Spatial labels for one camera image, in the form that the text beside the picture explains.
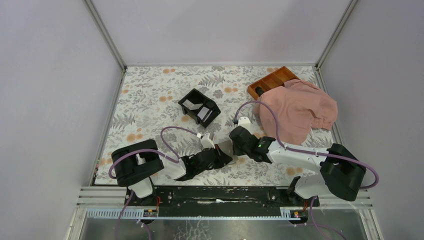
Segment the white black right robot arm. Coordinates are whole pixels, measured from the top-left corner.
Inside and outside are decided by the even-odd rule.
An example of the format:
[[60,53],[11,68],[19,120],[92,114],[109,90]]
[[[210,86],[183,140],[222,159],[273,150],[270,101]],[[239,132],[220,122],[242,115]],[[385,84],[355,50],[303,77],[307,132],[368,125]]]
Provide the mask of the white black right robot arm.
[[287,201],[293,206],[301,205],[315,196],[332,194],[342,200],[353,202],[360,190],[366,168],[352,158],[342,145],[334,143],[330,148],[308,148],[280,143],[273,137],[257,138],[246,128],[237,126],[229,138],[237,156],[247,155],[256,162],[284,164],[313,172],[307,177],[296,177],[287,191]]

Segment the stack of cards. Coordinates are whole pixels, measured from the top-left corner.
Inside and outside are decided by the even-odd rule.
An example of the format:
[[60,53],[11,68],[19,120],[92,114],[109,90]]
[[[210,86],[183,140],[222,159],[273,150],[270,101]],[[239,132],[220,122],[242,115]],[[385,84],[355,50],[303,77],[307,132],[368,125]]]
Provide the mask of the stack of cards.
[[206,121],[212,114],[212,109],[203,103],[193,103],[186,99],[182,103],[182,106],[190,117],[196,118],[202,122]]

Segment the grey card stack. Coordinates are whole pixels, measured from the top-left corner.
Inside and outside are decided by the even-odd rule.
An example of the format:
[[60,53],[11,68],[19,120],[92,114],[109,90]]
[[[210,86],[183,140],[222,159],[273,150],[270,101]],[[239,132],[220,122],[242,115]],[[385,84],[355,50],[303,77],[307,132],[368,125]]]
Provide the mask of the grey card stack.
[[217,145],[226,155],[231,157],[232,161],[229,162],[228,165],[233,165],[237,162],[239,157],[234,155],[233,143],[230,139],[219,142]]

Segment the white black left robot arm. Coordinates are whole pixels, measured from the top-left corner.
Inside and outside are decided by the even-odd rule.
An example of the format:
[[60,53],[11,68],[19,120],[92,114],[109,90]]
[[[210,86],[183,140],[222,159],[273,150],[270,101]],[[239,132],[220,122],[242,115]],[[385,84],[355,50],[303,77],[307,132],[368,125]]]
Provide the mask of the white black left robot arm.
[[175,181],[184,182],[205,171],[221,169],[238,159],[230,140],[176,160],[159,151],[153,139],[117,149],[111,154],[111,158],[109,177],[116,180],[118,186],[129,190],[130,198],[135,196],[144,206],[155,200],[152,175],[160,173]]

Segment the black card holder box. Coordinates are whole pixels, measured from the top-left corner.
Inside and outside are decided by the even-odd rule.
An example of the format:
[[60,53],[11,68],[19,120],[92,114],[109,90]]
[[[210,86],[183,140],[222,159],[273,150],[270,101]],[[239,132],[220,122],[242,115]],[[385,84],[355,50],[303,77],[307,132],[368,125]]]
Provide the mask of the black card holder box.
[[217,103],[193,88],[178,101],[184,115],[190,116],[197,125],[207,128],[221,114]]

